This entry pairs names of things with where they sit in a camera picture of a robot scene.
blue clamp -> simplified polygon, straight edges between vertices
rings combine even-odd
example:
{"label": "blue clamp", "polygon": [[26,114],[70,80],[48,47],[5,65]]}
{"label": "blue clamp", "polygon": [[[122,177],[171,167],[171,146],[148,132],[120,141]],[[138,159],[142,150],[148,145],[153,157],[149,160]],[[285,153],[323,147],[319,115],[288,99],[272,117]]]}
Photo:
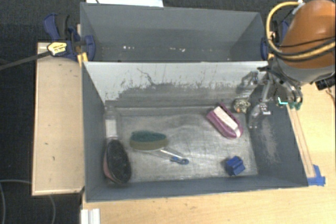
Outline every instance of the blue clamp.
{"label": "blue clamp", "polygon": [[226,161],[225,170],[229,175],[237,176],[245,170],[245,166],[241,158],[234,156],[232,159]]}
{"label": "blue clamp", "polygon": [[325,176],[321,176],[320,168],[317,165],[313,164],[313,167],[314,167],[314,170],[315,170],[315,177],[307,178],[308,185],[309,186],[322,186],[322,187],[324,187],[324,185],[326,184]]}
{"label": "blue clamp", "polygon": [[[68,18],[68,15],[51,13],[43,20],[44,30],[51,37],[51,40],[53,42],[62,41],[66,43],[66,51],[53,56],[77,61],[77,55],[81,52],[86,52],[88,60],[92,61],[96,53],[96,44],[93,36],[87,35],[84,40],[81,40],[75,28],[67,26]],[[76,50],[76,47],[81,48],[80,52]]]}

gray bin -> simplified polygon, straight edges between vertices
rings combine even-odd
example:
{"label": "gray bin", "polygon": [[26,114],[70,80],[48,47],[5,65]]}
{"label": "gray bin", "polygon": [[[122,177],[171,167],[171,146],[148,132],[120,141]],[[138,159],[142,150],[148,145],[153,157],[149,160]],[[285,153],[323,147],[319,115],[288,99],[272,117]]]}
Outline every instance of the gray bin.
{"label": "gray bin", "polygon": [[[205,117],[218,102],[233,111],[237,97],[256,104],[261,87],[245,79],[267,64],[259,61],[262,28],[257,13],[81,4],[82,35],[93,34],[97,45],[82,73],[86,200],[307,186],[285,109],[270,104],[272,115],[253,129],[248,115],[235,114],[244,125],[236,140],[222,137]],[[111,120],[132,166],[124,187],[102,171]],[[165,133],[190,163],[134,151],[129,138],[139,129]],[[234,156],[246,169],[229,177],[223,163]]]}

blue tape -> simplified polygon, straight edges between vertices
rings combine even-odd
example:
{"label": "blue tape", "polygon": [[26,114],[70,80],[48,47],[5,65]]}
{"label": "blue tape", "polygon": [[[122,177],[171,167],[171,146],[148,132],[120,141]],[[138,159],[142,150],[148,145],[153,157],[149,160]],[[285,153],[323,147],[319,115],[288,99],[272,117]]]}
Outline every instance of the blue tape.
{"label": "blue tape", "polygon": [[320,173],[320,168],[313,164],[313,167],[314,167],[314,170],[315,170],[315,177],[310,177],[310,178],[307,178],[308,180],[308,185],[309,186],[321,186],[321,187],[324,187],[324,185],[326,184],[326,181],[325,181],[325,176],[321,176],[321,173]]}

